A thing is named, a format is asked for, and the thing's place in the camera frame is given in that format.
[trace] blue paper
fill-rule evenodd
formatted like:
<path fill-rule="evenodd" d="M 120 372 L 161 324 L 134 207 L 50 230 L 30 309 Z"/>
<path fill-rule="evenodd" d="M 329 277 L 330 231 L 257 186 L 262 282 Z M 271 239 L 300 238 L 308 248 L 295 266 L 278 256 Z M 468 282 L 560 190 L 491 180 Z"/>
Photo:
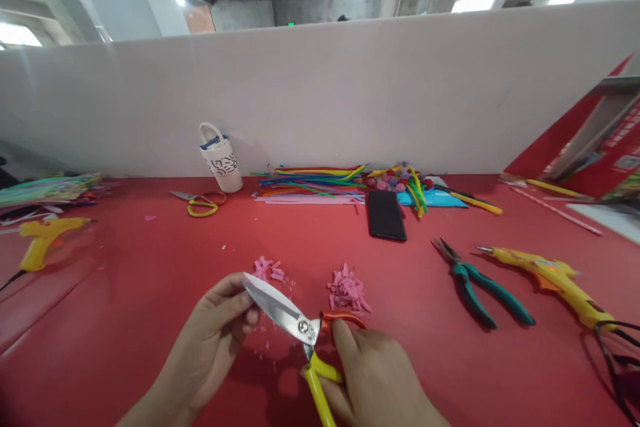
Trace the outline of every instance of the blue paper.
<path fill-rule="evenodd" d="M 422 193 L 425 196 L 427 207 L 469 208 L 469 206 L 462 200 L 451 197 L 451 195 L 442 190 L 423 190 Z M 413 197 L 411 197 L 411 194 L 407 191 L 398 193 L 398 201 L 400 202 L 400 205 L 415 205 Z"/>

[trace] yellow scissors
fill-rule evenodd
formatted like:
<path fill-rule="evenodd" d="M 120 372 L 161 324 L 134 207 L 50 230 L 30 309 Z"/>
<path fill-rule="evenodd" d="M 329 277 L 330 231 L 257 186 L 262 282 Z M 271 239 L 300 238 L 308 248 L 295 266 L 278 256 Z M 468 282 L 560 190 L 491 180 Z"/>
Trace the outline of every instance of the yellow scissors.
<path fill-rule="evenodd" d="M 189 205 L 187 206 L 187 212 L 189 212 L 189 215 L 191 217 L 209 217 L 212 214 L 215 214 L 215 212 L 218 210 L 218 206 L 210 201 L 207 202 L 198 202 L 196 201 L 196 199 L 198 197 L 201 197 L 200 195 L 191 195 L 190 193 L 184 193 L 184 192 L 176 192 L 173 190 L 170 190 L 169 193 L 172 193 L 173 195 L 175 195 L 176 197 L 180 197 L 182 200 L 187 200 L 189 202 Z M 204 212 L 195 212 L 193 211 L 193 208 L 191 207 L 192 205 L 199 205 L 200 207 L 210 207 L 211 210 L 207 210 Z"/>
<path fill-rule="evenodd" d="M 288 332 L 289 335 L 302 342 L 302 347 L 309 361 L 304 367 L 303 373 L 309 383 L 311 395 L 318 409 L 318 415 L 320 415 L 320 421 L 322 421 L 323 427 L 335 427 L 335 421 L 331 415 L 331 410 L 318 376 L 338 384 L 344 384 L 344 380 L 335 367 L 318 358 L 315 353 L 315 345 L 321 332 L 328 334 L 333 340 L 333 332 L 331 330 L 331 322 L 333 320 L 349 320 L 360 328 L 367 328 L 367 325 L 360 317 L 349 312 L 320 312 L 320 318 L 309 320 L 291 300 L 267 282 L 245 274 L 243 285 L 255 303 L 271 320 Z"/>

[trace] hand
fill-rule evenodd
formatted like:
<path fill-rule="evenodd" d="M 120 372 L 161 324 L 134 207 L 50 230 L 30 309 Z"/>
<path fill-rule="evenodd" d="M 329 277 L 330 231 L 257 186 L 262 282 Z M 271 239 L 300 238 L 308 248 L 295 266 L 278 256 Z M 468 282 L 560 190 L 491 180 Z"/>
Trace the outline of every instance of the hand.
<path fill-rule="evenodd" d="M 259 321 L 243 278 L 242 272 L 223 278 L 198 301 L 155 383 L 119 427 L 192 423 Z"/>
<path fill-rule="evenodd" d="M 425 395 L 398 342 L 377 330 L 352 332 L 342 320 L 332 327 L 347 384 L 320 377 L 334 413 L 353 427 L 449 425 Z"/>

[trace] wooden stick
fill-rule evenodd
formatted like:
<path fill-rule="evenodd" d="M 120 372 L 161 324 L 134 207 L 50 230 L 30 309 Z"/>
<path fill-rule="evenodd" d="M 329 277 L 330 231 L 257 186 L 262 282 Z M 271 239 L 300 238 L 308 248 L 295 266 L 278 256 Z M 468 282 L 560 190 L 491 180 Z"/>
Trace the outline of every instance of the wooden stick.
<path fill-rule="evenodd" d="M 536 197 L 533 197 L 532 195 L 529 195 L 528 193 L 523 192 L 522 190 L 517 189 L 515 187 L 511 187 L 511 190 L 513 190 L 516 193 L 519 193 L 520 195 L 528 198 L 529 200 L 533 200 L 535 203 L 542 205 L 545 209 L 551 210 L 554 214 L 558 214 L 559 216 L 564 217 L 565 219 L 573 222 L 576 225 L 581 226 L 584 229 L 589 230 L 591 233 L 596 234 L 597 236 L 603 235 L 603 233 L 600 232 L 598 229 L 591 227 L 589 224 L 585 224 L 585 222 L 582 222 L 582 220 L 578 220 L 576 217 L 570 216 L 568 213 L 558 210 L 555 207 L 551 207 L 547 202 L 543 202 L 542 200 L 539 200 Z"/>

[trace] orange scissor handle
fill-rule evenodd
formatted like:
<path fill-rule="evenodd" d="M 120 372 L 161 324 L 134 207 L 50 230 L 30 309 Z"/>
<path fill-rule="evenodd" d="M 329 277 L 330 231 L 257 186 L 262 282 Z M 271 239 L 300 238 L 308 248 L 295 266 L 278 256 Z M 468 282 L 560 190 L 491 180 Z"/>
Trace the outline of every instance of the orange scissor handle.
<path fill-rule="evenodd" d="M 324 332 L 327 335 L 331 336 L 333 339 L 333 331 L 331 329 L 331 323 L 334 320 L 344 320 L 345 322 L 351 322 L 352 324 L 357 325 L 360 328 L 368 328 L 365 324 L 364 320 L 360 317 L 352 314 L 351 312 L 320 312 L 320 332 Z"/>

